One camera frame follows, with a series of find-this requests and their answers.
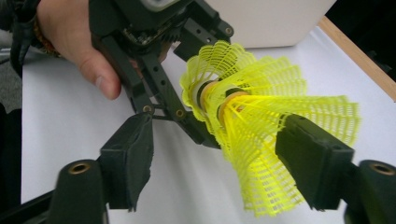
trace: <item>shuttlecock cork base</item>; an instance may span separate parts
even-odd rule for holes
[[[201,48],[180,84],[183,102],[215,135],[255,216],[274,216],[304,200],[275,154],[287,115],[306,117],[348,145],[360,123],[358,105],[345,96],[307,96],[299,67],[287,58],[257,60],[238,44]]]

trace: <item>bracelet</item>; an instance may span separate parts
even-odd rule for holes
[[[41,46],[36,46],[38,49],[48,55],[54,57],[61,57],[61,54],[56,50],[55,47],[53,47],[52,43],[41,33],[40,27],[38,26],[37,18],[35,18],[35,25],[33,31],[35,32],[35,38],[37,38],[37,40],[41,43]]]

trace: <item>shuttlecock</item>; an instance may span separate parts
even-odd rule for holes
[[[306,96],[298,66],[219,41],[187,62],[180,80],[185,105],[219,142],[237,172],[245,209],[274,216],[304,200],[275,154],[276,134],[297,114],[352,144],[358,106],[345,96]]]

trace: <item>white table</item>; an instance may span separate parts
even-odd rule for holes
[[[308,94],[345,94],[358,102],[362,124],[354,162],[396,164],[396,104],[318,27],[294,47],[251,51],[299,64]],[[169,53],[163,66],[180,92],[184,62]],[[108,101],[73,64],[37,53],[24,67],[22,107],[23,202],[52,190],[69,162],[97,159],[101,146],[133,114],[124,92]],[[196,146],[173,122],[153,124],[151,179],[137,212],[110,210],[110,223],[343,223],[344,203],[326,212],[303,203],[277,217],[255,218],[244,211],[236,172],[220,150]]]

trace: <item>finger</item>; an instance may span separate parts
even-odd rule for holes
[[[106,58],[96,49],[91,49],[77,62],[81,74],[94,84],[110,100],[120,95],[120,79]]]

